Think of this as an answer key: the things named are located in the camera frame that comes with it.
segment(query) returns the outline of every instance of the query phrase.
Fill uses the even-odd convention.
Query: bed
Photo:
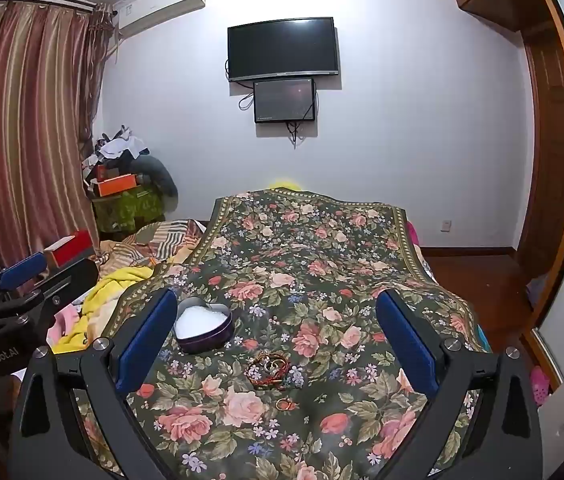
[[[397,290],[438,333],[489,351],[470,306],[438,285],[423,261],[405,212],[394,206],[287,189],[242,193],[216,202],[187,260],[157,264],[120,297],[103,335],[163,286],[180,299],[231,307],[235,334],[225,348],[184,355],[171,334],[143,386],[127,397],[180,475],[373,478],[427,402],[377,324],[376,297]],[[263,350],[289,358],[287,391],[254,391],[245,372]],[[432,472],[452,462],[476,397],[467,394]],[[117,472],[84,396],[78,405],[100,464]]]

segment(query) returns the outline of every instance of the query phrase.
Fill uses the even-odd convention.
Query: ring
[[[276,400],[276,408],[281,412],[287,412],[294,405],[294,402],[289,397],[283,397],[282,399]]]
[[[283,368],[286,365],[286,361],[284,359],[280,359],[279,357],[275,357],[275,359],[271,359],[264,365],[264,369],[270,373],[275,374],[277,373],[280,368]]]

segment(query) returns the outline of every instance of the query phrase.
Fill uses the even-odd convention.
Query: curtain
[[[114,29],[112,19],[112,6],[110,4],[98,4],[91,14],[86,33],[85,77],[82,78],[80,131],[78,134],[82,160],[93,153],[92,125],[98,111],[108,40],[110,40]]]
[[[0,265],[76,229],[97,243],[78,131],[89,13],[0,2]]]

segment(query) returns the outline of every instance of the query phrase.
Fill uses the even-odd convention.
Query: air conditioner
[[[205,5],[206,0],[135,0],[119,9],[120,34],[128,38]]]

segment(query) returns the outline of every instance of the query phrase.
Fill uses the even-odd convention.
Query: television
[[[333,18],[249,23],[228,29],[229,81],[337,74]]]

